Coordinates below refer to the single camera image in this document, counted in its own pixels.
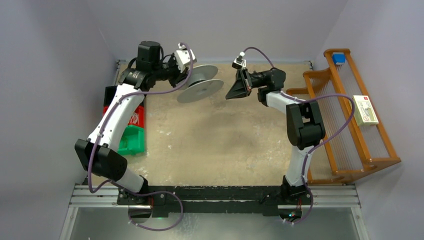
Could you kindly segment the white perforated spool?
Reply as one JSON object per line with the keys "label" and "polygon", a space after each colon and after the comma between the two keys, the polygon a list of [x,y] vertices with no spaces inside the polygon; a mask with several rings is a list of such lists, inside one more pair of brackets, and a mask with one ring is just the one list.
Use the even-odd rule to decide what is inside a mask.
{"label": "white perforated spool", "polygon": [[215,78],[218,70],[218,67],[212,64],[195,66],[183,91],[177,96],[177,101],[182,104],[192,103],[218,92],[224,85],[221,79]]}

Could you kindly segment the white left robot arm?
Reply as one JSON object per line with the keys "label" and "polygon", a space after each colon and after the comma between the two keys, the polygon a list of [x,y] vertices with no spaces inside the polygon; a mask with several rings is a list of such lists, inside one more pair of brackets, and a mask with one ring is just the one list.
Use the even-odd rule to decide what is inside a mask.
{"label": "white left robot arm", "polygon": [[151,195],[148,181],[128,166],[127,159],[118,153],[120,140],[134,111],[147,95],[158,95],[153,88],[158,81],[169,81],[174,92],[183,87],[194,71],[196,57],[187,43],[180,42],[177,50],[165,61],[163,47],[156,41],[142,41],[137,56],[131,59],[116,85],[106,113],[86,139],[78,139],[74,149],[87,172],[89,191],[94,194],[92,176],[106,178],[129,193],[138,205]]}

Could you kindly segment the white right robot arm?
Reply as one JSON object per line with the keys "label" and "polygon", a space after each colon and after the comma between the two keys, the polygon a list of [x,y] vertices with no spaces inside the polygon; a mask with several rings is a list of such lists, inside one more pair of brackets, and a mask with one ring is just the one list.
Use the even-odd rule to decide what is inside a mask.
{"label": "white right robot arm", "polygon": [[257,89],[260,103],[285,114],[286,134],[292,152],[287,173],[282,179],[280,196],[284,202],[292,204],[307,192],[311,156],[325,137],[326,130],[318,103],[285,94],[285,80],[286,73],[275,67],[252,73],[241,68],[236,71],[235,82],[225,98],[245,98]]}

